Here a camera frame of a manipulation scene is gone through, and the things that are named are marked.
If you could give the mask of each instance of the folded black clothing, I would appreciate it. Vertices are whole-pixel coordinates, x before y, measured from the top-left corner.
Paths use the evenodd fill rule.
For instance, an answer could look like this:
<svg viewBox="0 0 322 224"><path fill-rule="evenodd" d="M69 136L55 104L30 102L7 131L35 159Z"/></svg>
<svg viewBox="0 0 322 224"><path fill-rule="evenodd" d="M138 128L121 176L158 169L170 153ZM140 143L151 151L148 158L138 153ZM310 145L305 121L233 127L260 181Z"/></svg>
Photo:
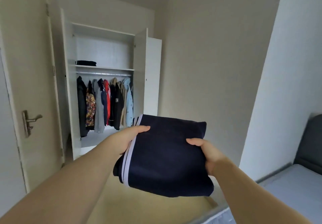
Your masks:
<svg viewBox="0 0 322 224"><path fill-rule="evenodd" d="M126 186L166 196L210 196L213 183L200 147L186 138L203 138L206 122L140 115L134 124L151 126L133 139L113 169Z"/></svg>
<svg viewBox="0 0 322 224"><path fill-rule="evenodd" d="M96 62L89 60L78 60L77 64L80 66L96 66Z"/></svg>

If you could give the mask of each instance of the door lock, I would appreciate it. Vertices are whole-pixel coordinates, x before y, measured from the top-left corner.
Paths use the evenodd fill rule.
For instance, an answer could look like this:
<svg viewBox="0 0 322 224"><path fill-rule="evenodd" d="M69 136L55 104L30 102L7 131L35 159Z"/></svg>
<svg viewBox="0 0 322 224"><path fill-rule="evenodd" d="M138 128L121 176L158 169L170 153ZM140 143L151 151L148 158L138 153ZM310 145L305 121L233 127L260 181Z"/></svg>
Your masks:
<svg viewBox="0 0 322 224"><path fill-rule="evenodd" d="M22 112L23 127L26 138L31 135L31 129L34 128L33 126L30 126L30 123L36 122L40 118L42 118L42 115L37 115L35 118L29 119L28 112L26 110Z"/></svg>

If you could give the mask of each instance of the metal door handle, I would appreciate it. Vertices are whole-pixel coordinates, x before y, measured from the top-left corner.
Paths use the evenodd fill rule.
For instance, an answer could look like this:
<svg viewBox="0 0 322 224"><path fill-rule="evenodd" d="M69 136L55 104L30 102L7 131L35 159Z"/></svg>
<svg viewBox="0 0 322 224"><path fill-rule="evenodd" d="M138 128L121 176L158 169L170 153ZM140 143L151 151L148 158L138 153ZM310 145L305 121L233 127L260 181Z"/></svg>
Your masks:
<svg viewBox="0 0 322 224"><path fill-rule="evenodd" d="M33 126L30 126L29 123L36 122L40 118L42 118L42 115L37 115L35 118L29 119L28 112L26 110L24 110L22 112L23 127L24 127L24 133L25 133L26 138L31 135L31 129L34 128Z"/></svg>

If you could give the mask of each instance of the person's left hand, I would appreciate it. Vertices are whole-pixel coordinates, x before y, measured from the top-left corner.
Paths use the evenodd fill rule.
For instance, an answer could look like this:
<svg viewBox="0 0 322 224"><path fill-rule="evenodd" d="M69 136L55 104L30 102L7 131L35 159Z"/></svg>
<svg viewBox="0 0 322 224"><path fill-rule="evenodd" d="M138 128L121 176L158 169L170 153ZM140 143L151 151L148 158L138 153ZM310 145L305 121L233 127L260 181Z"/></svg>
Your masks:
<svg viewBox="0 0 322 224"><path fill-rule="evenodd" d="M132 126L112 134L105 140L108 141L109 144L113 145L115 153L120 155L126 151L128 144L138 133L146 132L148 130L150 130L150 126Z"/></svg>

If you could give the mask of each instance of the wardrobe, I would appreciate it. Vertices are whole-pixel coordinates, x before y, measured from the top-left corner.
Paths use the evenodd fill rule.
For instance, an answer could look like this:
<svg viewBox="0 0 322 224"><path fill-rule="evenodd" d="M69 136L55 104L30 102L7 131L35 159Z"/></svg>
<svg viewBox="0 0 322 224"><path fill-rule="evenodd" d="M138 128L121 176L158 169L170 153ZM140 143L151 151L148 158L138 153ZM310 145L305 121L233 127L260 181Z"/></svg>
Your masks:
<svg viewBox="0 0 322 224"><path fill-rule="evenodd" d="M65 51L67 97L74 160L117 132L106 126L103 133L90 131L81 138L78 117L78 76L87 85L93 79L122 81L130 77L133 116L157 115L162 40L149 38L148 29L138 34L72 23L61 10ZM77 60L96 62L95 67L77 65Z"/></svg>

